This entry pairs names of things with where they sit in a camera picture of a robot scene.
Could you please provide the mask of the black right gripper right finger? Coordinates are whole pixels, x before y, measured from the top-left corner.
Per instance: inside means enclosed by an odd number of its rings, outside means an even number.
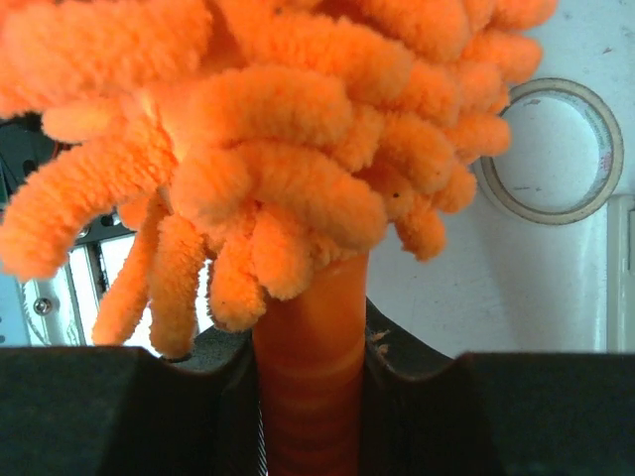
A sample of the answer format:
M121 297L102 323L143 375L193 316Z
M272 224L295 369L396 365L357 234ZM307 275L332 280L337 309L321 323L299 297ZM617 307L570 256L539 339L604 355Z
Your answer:
M444 356L367 308L363 475L630 475L630 354Z

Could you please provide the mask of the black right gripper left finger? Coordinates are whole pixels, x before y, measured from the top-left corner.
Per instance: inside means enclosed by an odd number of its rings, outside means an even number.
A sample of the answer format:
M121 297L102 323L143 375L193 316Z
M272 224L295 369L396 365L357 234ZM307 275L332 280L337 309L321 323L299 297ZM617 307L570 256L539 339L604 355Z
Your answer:
M259 475L248 333L209 329L178 361L140 347L6 347L5 475Z

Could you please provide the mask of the orange chenille duster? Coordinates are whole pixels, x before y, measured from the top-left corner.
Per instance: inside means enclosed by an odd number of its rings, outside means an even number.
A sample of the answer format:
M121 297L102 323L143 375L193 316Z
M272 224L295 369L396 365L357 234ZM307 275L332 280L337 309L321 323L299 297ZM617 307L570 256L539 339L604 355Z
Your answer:
M52 277L116 211L136 236L93 342L150 311L152 347L185 356L208 268L214 323L253 336L270 473L355 475L369 252L388 228L420 261L443 250L556 7L5 1L1 114L40 114L67 150L13 194L4 270Z

